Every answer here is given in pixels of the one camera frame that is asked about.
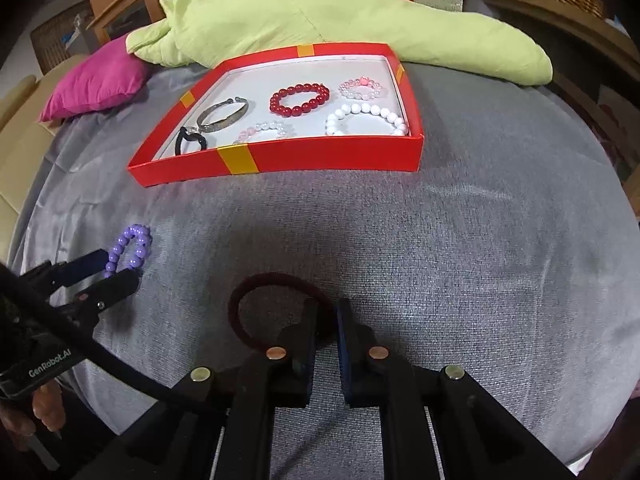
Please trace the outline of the left hand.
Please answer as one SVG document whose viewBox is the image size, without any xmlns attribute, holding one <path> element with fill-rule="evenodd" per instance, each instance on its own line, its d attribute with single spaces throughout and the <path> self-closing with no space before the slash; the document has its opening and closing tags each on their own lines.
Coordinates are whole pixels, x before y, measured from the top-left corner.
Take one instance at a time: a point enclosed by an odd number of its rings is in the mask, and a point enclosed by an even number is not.
<svg viewBox="0 0 640 480">
<path fill-rule="evenodd" d="M 62 390 L 56 380 L 47 382 L 32 394 L 30 407 L 26 412 L 1 404 L 2 426 L 19 451 L 27 450 L 27 441 L 37 430 L 34 418 L 52 432 L 64 427 L 66 414 Z"/>
</svg>

